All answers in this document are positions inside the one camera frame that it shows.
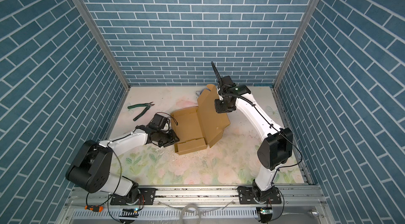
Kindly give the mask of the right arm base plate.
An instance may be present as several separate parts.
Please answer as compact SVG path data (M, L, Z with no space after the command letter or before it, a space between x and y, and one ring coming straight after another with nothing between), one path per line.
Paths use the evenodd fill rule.
M237 187L239 203L241 205L253 204L281 204L281 194L277 187L272 187L267 191L260 191L258 187Z

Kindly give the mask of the orange black screwdriver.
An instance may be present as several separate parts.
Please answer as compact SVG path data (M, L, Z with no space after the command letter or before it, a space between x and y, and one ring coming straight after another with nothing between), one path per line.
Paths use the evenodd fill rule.
M103 206L86 205L85 209L89 210L89 211L92 211L92 212L102 212L103 211Z

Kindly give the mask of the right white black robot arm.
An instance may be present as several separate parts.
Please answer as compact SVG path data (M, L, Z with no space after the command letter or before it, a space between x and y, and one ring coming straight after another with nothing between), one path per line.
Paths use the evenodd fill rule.
M219 99L215 100L216 112L241 111L262 138L257 150L261 167L253 181L252 193L256 201L265 202L276 191L276 173L285 167L293 153L293 133L289 128L281 128L265 113L247 86L236 85L230 76L217 74L216 77L219 95Z

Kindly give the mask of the brown cardboard box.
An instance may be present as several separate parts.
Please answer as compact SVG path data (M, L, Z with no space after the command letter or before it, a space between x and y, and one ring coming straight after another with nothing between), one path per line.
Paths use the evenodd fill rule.
M209 84L197 98L198 106L172 112L173 130L179 142L175 153L184 155L215 145L231 124L228 115L217 113L215 101L219 99L215 85Z

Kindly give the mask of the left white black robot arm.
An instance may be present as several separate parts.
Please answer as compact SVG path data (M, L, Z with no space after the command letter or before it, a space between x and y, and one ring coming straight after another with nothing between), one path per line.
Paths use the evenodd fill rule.
M68 181L81 187L88 193L107 192L112 196L124 198L126 204L139 201L139 185L122 175L110 171L113 157L147 144L165 148L179 142L171 123L178 125L171 115L163 116L161 112L154 115L145 126L136 126L135 130L119 137L95 142L86 141L79 149L65 177Z

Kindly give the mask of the aluminium mounting rail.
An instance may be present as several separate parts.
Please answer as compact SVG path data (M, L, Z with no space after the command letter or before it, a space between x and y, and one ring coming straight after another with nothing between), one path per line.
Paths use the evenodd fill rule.
M153 205L182 206L196 203L201 206L222 206L232 203L240 206L237 187L248 185L222 185L222 186L141 186L139 188L156 188ZM268 204L269 206L322 206L326 199L319 186L307 184L276 185L281 194L281 204Z

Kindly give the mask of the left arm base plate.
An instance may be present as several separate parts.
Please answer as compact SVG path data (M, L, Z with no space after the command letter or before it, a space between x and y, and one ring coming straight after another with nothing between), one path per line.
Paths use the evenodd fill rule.
M126 196L114 195L110 203L113 206L153 205L156 191L156 188L136 188Z

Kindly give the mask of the clear plastic tube loop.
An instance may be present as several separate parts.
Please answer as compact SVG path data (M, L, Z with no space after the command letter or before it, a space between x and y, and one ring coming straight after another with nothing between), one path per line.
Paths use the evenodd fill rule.
M179 223L185 224L186 217L196 217L196 224L201 223L202 213L201 210L195 204L188 204L182 208L179 214Z

